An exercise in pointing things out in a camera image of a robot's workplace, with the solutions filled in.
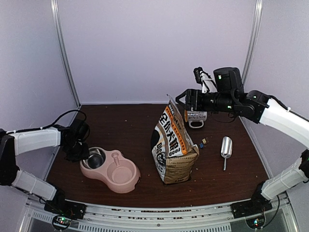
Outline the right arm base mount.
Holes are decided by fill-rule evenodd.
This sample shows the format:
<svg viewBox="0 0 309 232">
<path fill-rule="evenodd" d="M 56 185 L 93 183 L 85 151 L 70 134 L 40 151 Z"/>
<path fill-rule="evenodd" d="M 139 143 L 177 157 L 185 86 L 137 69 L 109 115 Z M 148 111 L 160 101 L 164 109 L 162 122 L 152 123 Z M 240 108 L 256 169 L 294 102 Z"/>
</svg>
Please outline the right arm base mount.
<svg viewBox="0 0 309 232">
<path fill-rule="evenodd" d="M 258 230 L 266 223 L 265 212 L 271 210 L 272 204 L 261 195 L 264 181 L 259 183 L 250 200 L 231 204 L 234 219 L 245 217 L 250 229 Z"/>
</svg>

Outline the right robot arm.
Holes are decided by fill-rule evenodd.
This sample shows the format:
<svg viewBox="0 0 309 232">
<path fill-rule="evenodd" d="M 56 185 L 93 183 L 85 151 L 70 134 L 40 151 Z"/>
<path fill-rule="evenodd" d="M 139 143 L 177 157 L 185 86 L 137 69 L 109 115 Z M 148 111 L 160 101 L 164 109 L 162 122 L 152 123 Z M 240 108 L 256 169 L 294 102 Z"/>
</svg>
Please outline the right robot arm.
<svg viewBox="0 0 309 232">
<path fill-rule="evenodd" d="M 233 117 L 244 117 L 277 129 L 305 147 L 309 146 L 307 118 L 292 111 L 273 95 L 258 90 L 246 93 L 236 67 L 219 68 L 213 74 L 214 77 L 211 77 L 201 67 L 195 68 L 195 79 L 202 89 L 187 89 L 176 97 L 176 102 L 187 111 L 226 112 Z M 289 168 L 259 184 L 247 208 L 256 214 L 265 207 L 266 201 L 308 180 L 309 151 L 306 149 Z"/>
</svg>

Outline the yellow binder clip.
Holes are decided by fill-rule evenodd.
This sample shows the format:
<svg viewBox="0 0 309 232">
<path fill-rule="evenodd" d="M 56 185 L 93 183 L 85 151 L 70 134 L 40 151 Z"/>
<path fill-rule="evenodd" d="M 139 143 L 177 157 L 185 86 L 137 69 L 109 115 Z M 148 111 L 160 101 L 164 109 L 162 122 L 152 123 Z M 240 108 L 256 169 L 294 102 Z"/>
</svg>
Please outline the yellow binder clip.
<svg viewBox="0 0 309 232">
<path fill-rule="evenodd" d="M 202 143 L 203 143 L 203 144 L 207 144 L 208 142 L 209 142 L 209 139 L 208 139 L 208 138 L 203 138 L 203 139 L 202 139 Z"/>
</svg>

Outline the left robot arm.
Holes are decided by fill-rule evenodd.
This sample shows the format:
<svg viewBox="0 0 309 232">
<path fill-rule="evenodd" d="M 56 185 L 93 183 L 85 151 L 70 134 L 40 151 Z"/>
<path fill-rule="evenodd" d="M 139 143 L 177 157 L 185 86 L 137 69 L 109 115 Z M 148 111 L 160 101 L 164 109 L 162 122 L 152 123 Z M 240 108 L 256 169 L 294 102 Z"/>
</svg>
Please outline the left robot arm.
<svg viewBox="0 0 309 232">
<path fill-rule="evenodd" d="M 25 154 L 38 155 L 40 151 L 61 148 L 65 160 L 78 162 L 89 157 L 86 139 L 90 127 L 85 120 L 75 119 L 69 126 L 50 126 L 25 130 L 0 131 L 0 184 L 11 186 L 26 193 L 51 201 L 50 206 L 60 215 L 70 207 L 63 193 L 48 182 L 21 169 L 17 157 Z"/>
</svg>

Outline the pink double pet bowl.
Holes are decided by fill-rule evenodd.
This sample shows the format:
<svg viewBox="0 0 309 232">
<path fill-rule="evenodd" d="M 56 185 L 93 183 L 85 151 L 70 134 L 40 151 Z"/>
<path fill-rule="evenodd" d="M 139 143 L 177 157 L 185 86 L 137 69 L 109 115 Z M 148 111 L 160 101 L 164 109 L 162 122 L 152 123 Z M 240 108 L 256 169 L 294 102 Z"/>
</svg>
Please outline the pink double pet bowl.
<svg viewBox="0 0 309 232">
<path fill-rule="evenodd" d="M 111 191 L 129 193 L 135 189 L 141 174 L 137 165 L 126 159 L 119 150 L 104 150 L 106 160 L 97 169 L 87 169 L 80 161 L 80 169 L 84 176 L 103 182 Z"/>
</svg>

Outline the dog food bag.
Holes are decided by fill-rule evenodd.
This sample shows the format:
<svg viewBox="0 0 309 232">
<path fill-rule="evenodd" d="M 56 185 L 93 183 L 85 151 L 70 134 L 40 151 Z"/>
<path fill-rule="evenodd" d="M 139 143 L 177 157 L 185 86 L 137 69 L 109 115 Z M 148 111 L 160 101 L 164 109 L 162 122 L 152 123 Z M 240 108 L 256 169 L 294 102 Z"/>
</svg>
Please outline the dog food bag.
<svg viewBox="0 0 309 232">
<path fill-rule="evenodd" d="M 165 185 L 186 182 L 199 156 L 176 102 L 169 97 L 151 136 L 151 153 Z"/>
</svg>

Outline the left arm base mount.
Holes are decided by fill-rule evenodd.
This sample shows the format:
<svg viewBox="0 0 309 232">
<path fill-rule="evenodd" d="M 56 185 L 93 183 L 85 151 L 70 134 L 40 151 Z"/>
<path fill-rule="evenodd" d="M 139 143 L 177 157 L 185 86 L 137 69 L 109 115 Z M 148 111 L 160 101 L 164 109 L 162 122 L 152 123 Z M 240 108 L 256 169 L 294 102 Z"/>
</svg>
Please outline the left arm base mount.
<svg viewBox="0 0 309 232">
<path fill-rule="evenodd" d="M 53 199 L 43 201 L 44 210 L 55 214 L 52 226 L 58 231 L 66 230 L 75 220 L 84 218 L 86 205 L 66 200 L 65 192 L 61 189 L 56 190 Z"/>
</svg>

